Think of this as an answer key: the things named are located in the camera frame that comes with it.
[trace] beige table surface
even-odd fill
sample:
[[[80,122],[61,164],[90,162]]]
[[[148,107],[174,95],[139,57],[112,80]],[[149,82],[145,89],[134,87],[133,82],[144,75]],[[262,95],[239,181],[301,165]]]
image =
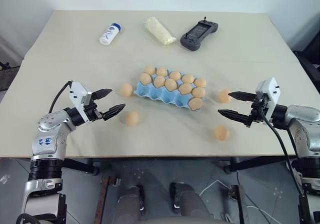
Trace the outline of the beige table surface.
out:
[[[198,20],[217,22],[218,31],[208,36],[196,52],[177,41],[159,44],[142,25],[157,17],[178,38]],[[109,46],[98,41],[113,22],[121,32]],[[123,98],[120,88],[134,88],[147,65],[165,67],[204,77],[208,81],[202,111],[192,112],[160,101],[132,96]],[[275,77],[281,89],[279,104],[320,107],[320,96],[298,60],[266,14],[174,11],[55,11],[29,50],[14,82],[0,104],[2,157],[28,157],[37,132],[37,121],[68,80],[92,91],[112,88],[99,100],[98,110],[126,103],[118,116],[82,125],[68,137],[69,157],[134,156],[260,156],[282,155],[271,130],[262,123],[251,128],[220,115],[218,109],[249,114],[251,103],[233,100],[220,104],[222,89],[254,92],[257,84]],[[54,111],[72,107],[68,92]],[[140,124],[129,127],[126,113],[136,110]],[[230,138],[213,137],[217,125],[230,129]],[[288,152],[294,151],[285,131],[280,131]]]

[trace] gray pants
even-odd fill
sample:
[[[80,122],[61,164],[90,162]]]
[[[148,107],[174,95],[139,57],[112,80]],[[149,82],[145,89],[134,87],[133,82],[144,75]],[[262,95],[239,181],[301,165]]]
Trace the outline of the gray pants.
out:
[[[203,200],[188,184],[177,184],[177,203],[182,216],[210,218]],[[131,187],[119,198],[112,224],[135,224],[140,220],[139,188]]]

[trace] white bottle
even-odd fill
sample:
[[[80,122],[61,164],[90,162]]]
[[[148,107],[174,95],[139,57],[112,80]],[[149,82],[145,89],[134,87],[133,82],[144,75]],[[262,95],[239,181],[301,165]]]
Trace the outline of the white bottle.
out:
[[[113,23],[100,37],[101,44],[109,45],[115,36],[119,33],[121,27],[117,23]]]

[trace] brown egg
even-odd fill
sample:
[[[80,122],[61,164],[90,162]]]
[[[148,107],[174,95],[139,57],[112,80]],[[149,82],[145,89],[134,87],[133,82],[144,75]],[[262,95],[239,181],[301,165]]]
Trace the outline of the brown egg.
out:
[[[139,113],[137,111],[129,112],[125,117],[125,122],[131,127],[136,125],[136,124],[138,124],[138,122],[139,122]]]
[[[126,83],[122,86],[121,94],[123,97],[129,97],[129,96],[131,96],[132,91],[133,91],[132,86],[130,84]]]
[[[157,76],[154,81],[153,81],[153,85],[156,87],[156,88],[160,88],[162,86],[164,86],[165,84],[165,77],[163,76]]]
[[[179,91],[182,95],[186,95],[190,93],[191,90],[192,90],[191,84],[183,83],[182,85],[179,86]]]
[[[192,111],[195,111],[202,107],[203,101],[200,98],[193,98],[189,101],[188,105]]]
[[[204,88],[194,88],[191,92],[191,94],[195,97],[195,98],[203,98],[205,96],[205,89]]]
[[[220,125],[214,129],[213,134],[219,141],[225,141],[228,139],[230,131],[225,126]]]
[[[181,80],[183,83],[193,83],[195,79],[191,74],[187,74],[184,75]]]
[[[156,74],[158,76],[163,76],[163,77],[168,76],[168,71],[165,68],[157,68],[156,70],[157,70]]]
[[[151,79],[151,76],[148,75],[147,73],[143,73],[140,75],[140,82],[143,84],[143,85],[147,85],[149,83],[152,82],[152,79]]]
[[[144,72],[149,74],[149,75],[153,75],[153,74],[156,73],[156,71],[155,71],[156,69],[153,66],[147,66],[147,67],[145,67],[144,70],[145,70]]]
[[[164,83],[165,87],[168,91],[174,91],[177,89],[177,82],[175,82],[173,79],[169,78]]]
[[[219,101],[221,103],[229,103],[232,100],[232,97],[228,95],[229,93],[231,93],[231,91],[228,89],[222,90],[218,97]]]
[[[204,78],[197,78],[194,81],[194,84],[195,84],[196,87],[204,88],[207,85],[207,81]]]
[[[172,78],[173,80],[177,81],[179,79],[181,79],[181,74],[177,71],[173,71],[170,73],[170,78]]]

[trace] egg carton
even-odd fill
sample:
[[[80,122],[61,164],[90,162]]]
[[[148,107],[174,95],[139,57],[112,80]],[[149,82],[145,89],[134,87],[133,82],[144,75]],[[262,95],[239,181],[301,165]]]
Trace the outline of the egg carton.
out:
[[[171,72],[173,72],[173,70],[168,69],[168,76],[164,77],[165,80],[169,79],[169,75],[171,74]],[[180,93],[180,91],[178,90],[179,86],[181,84],[183,84],[183,81],[181,79],[177,80],[177,89],[173,90],[173,91],[168,91],[167,88],[165,86],[162,86],[160,88],[156,88],[153,84],[154,79],[157,77],[156,74],[151,75],[152,77],[152,82],[147,84],[147,85],[143,85],[141,82],[137,83],[137,87],[136,90],[134,91],[134,93],[139,96],[139,97],[148,97],[151,100],[160,100],[163,103],[166,104],[174,104],[175,106],[179,107],[179,108],[188,108],[190,109],[190,107],[188,106],[188,103],[191,99],[193,99],[193,95],[191,93],[188,93],[186,95],[182,95]],[[192,83],[191,84],[192,89],[196,88],[195,84]]]

